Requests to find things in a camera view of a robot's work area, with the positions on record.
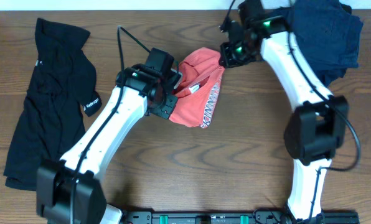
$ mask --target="white label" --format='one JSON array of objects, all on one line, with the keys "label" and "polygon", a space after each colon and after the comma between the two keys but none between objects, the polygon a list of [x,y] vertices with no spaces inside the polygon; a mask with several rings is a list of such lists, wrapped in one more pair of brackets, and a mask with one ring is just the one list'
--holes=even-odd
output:
[{"label": "white label", "polygon": [[199,90],[199,83],[190,87],[189,90],[190,90],[191,94],[195,93],[197,90]]}]

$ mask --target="dark blue fabric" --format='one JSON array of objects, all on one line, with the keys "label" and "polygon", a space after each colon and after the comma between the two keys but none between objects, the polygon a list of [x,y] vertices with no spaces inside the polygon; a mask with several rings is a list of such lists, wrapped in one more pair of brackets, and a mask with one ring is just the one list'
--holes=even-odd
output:
[{"label": "dark blue fabric", "polygon": [[344,11],[339,0],[297,0],[271,16],[283,16],[291,24],[301,52],[325,86],[359,66],[363,23]]}]

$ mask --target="folded cloth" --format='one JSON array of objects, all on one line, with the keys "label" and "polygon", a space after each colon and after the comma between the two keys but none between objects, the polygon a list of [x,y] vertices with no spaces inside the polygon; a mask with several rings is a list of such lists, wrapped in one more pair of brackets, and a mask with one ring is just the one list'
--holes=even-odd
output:
[{"label": "folded cloth", "polygon": [[351,8],[339,0],[297,0],[293,7],[275,9],[270,16],[283,16],[291,24],[301,52],[328,86],[347,68],[359,66],[363,23],[350,13]]},{"label": "folded cloth", "polygon": [[81,50],[89,35],[79,27],[37,20],[39,56],[7,154],[6,186],[35,190],[41,161],[59,160],[85,134],[79,104],[88,116],[101,107],[96,70]]},{"label": "folded cloth", "polygon": [[210,125],[225,70],[219,59],[220,52],[201,48],[180,63],[183,79],[174,92],[179,100],[169,117],[172,122],[187,127]]}]

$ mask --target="teal light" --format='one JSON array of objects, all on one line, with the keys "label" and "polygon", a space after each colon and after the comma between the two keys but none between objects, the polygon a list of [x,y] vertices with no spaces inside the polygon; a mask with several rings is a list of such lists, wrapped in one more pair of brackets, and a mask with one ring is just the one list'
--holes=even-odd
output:
[{"label": "teal light", "polygon": [[236,51],[237,51],[237,53],[242,53],[242,47],[239,47],[239,48],[237,48],[237,49],[235,49]]},{"label": "teal light", "polygon": [[266,22],[263,22],[263,25],[265,25],[265,26],[267,26],[267,27],[269,27],[269,26],[270,26],[270,24],[271,24],[271,21],[266,21]]}]

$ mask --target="black garment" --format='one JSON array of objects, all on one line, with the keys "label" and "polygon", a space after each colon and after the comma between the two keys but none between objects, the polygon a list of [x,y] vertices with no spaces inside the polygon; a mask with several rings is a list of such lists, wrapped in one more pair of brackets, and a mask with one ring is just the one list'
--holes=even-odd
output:
[{"label": "black garment", "polygon": [[39,56],[7,155],[6,186],[35,190],[41,161],[59,160],[85,134],[79,104],[88,116],[101,107],[96,70],[81,50],[89,35],[79,27],[37,20]]},{"label": "black garment", "polygon": [[359,66],[363,23],[351,15],[350,6],[339,0],[297,0],[271,16],[283,16],[291,24],[301,52],[325,86],[343,77],[346,68]]}]

